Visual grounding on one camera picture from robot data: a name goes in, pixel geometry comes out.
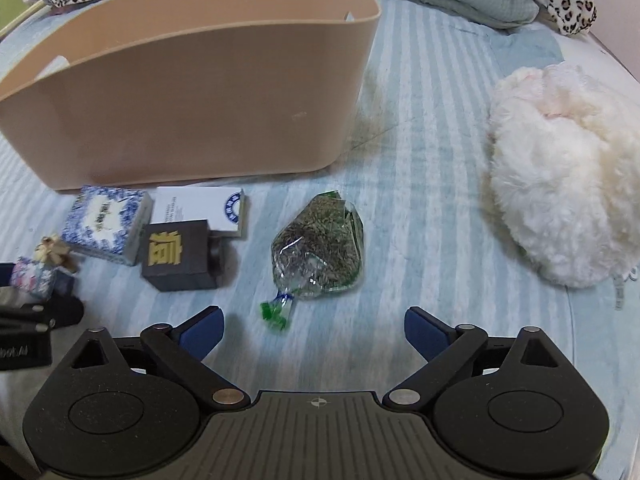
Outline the black box with gold character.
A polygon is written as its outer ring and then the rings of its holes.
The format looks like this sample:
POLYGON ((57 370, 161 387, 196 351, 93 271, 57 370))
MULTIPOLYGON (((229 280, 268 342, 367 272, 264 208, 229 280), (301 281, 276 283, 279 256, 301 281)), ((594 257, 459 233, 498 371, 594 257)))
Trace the black box with gold character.
POLYGON ((224 274, 224 240, 206 220, 148 224, 141 276, 159 292, 214 289, 224 274))

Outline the clear bag of dried herbs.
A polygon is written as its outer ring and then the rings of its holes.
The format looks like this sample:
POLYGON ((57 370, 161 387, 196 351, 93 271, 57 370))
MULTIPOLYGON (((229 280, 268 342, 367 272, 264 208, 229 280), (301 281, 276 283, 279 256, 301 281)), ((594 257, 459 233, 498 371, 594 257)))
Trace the clear bag of dried herbs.
POLYGON ((277 295, 260 304, 275 330, 290 324, 298 300, 341 294, 363 271, 363 224, 336 191, 319 193, 273 239, 271 271, 277 295))

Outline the wooden doll hair clip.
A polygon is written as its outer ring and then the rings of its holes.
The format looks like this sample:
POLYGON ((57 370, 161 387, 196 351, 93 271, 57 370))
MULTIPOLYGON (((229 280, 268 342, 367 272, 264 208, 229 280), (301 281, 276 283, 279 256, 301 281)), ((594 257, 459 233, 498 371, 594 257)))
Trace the wooden doll hair clip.
POLYGON ((45 266, 63 268, 70 273, 78 271, 70 246, 56 234, 44 236, 35 248, 34 259, 45 266))

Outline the cartoon cat printed box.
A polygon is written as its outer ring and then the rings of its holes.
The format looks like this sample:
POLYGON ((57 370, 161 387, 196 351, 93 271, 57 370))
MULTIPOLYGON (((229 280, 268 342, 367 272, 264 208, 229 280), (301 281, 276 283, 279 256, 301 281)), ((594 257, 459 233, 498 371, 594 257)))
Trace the cartoon cat printed box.
POLYGON ((54 294, 70 296, 75 279, 57 266, 20 257, 14 263, 10 285, 37 299, 48 301, 54 294))

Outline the blue white porcelain-pattern box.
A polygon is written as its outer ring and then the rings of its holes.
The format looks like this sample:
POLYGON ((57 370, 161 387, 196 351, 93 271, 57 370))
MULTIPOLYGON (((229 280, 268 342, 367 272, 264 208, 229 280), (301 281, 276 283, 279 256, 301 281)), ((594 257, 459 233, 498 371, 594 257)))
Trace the blue white porcelain-pattern box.
POLYGON ((62 241, 81 255, 134 266, 152 209, 148 192, 85 185, 65 219, 62 241))

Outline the white box with blue emblem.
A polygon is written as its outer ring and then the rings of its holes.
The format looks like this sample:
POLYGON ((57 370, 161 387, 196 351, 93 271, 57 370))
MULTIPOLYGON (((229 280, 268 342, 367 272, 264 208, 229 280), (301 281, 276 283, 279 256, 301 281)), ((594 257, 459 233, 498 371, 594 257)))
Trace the white box with blue emblem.
POLYGON ((240 237, 245 194, 233 186, 160 186, 155 192, 152 224, 206 220, 215 234, 240 237))

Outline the blue striped bed sheet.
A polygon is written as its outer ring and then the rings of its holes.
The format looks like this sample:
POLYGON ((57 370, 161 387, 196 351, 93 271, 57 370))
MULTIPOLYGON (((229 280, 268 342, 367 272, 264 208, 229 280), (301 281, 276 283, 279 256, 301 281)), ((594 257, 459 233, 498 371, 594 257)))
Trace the blue striped bed sheet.
POLYGON ((346 148, 316 174, 243 182, 245 232, 231 245, 221 288, 161 294, 135 268, 90 259, 78 283, 82 326, 129 336, 216 304, 227 329, 208 362, 244 390, 384 392, 421 365, 402 333, 412 306, 493 335, 537 325, 608 409, 599 472, 617 478, 639 435, 639 284, 618 300, 611 283, 568 290, 539 277, 485 192, 486 119, 492 87, 514 64, 565 58, 632 100, 638 82, 590 37, 564 38, 541 24, 500 34, 410 0, 380 3, 346 148), (360 213, 363 279, 343 296, 302 302, 290 328, 273 332, 259 313, 274 294, 271 241, 329 190, 360 213))

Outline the beige plastic storage bin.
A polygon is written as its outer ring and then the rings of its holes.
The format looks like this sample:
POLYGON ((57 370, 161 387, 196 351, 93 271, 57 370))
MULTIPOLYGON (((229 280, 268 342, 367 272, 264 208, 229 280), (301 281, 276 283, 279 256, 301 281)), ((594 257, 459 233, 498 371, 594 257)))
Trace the beige plastic storage bin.
POLYGON ((105 0, 2 79, 1 131, 58 191, 318 170, 380 16, 378 0, 105 0))

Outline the white fluffy plush toy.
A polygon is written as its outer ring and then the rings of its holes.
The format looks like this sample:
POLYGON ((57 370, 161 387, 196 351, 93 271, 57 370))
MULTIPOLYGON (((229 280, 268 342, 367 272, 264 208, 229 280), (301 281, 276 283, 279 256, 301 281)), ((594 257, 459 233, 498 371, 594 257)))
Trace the white fluffy plush toy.
POLYGON ((586 288, 639 263, 639 107, 567 62, 495 86, 489 187, 548 280, 586 288))

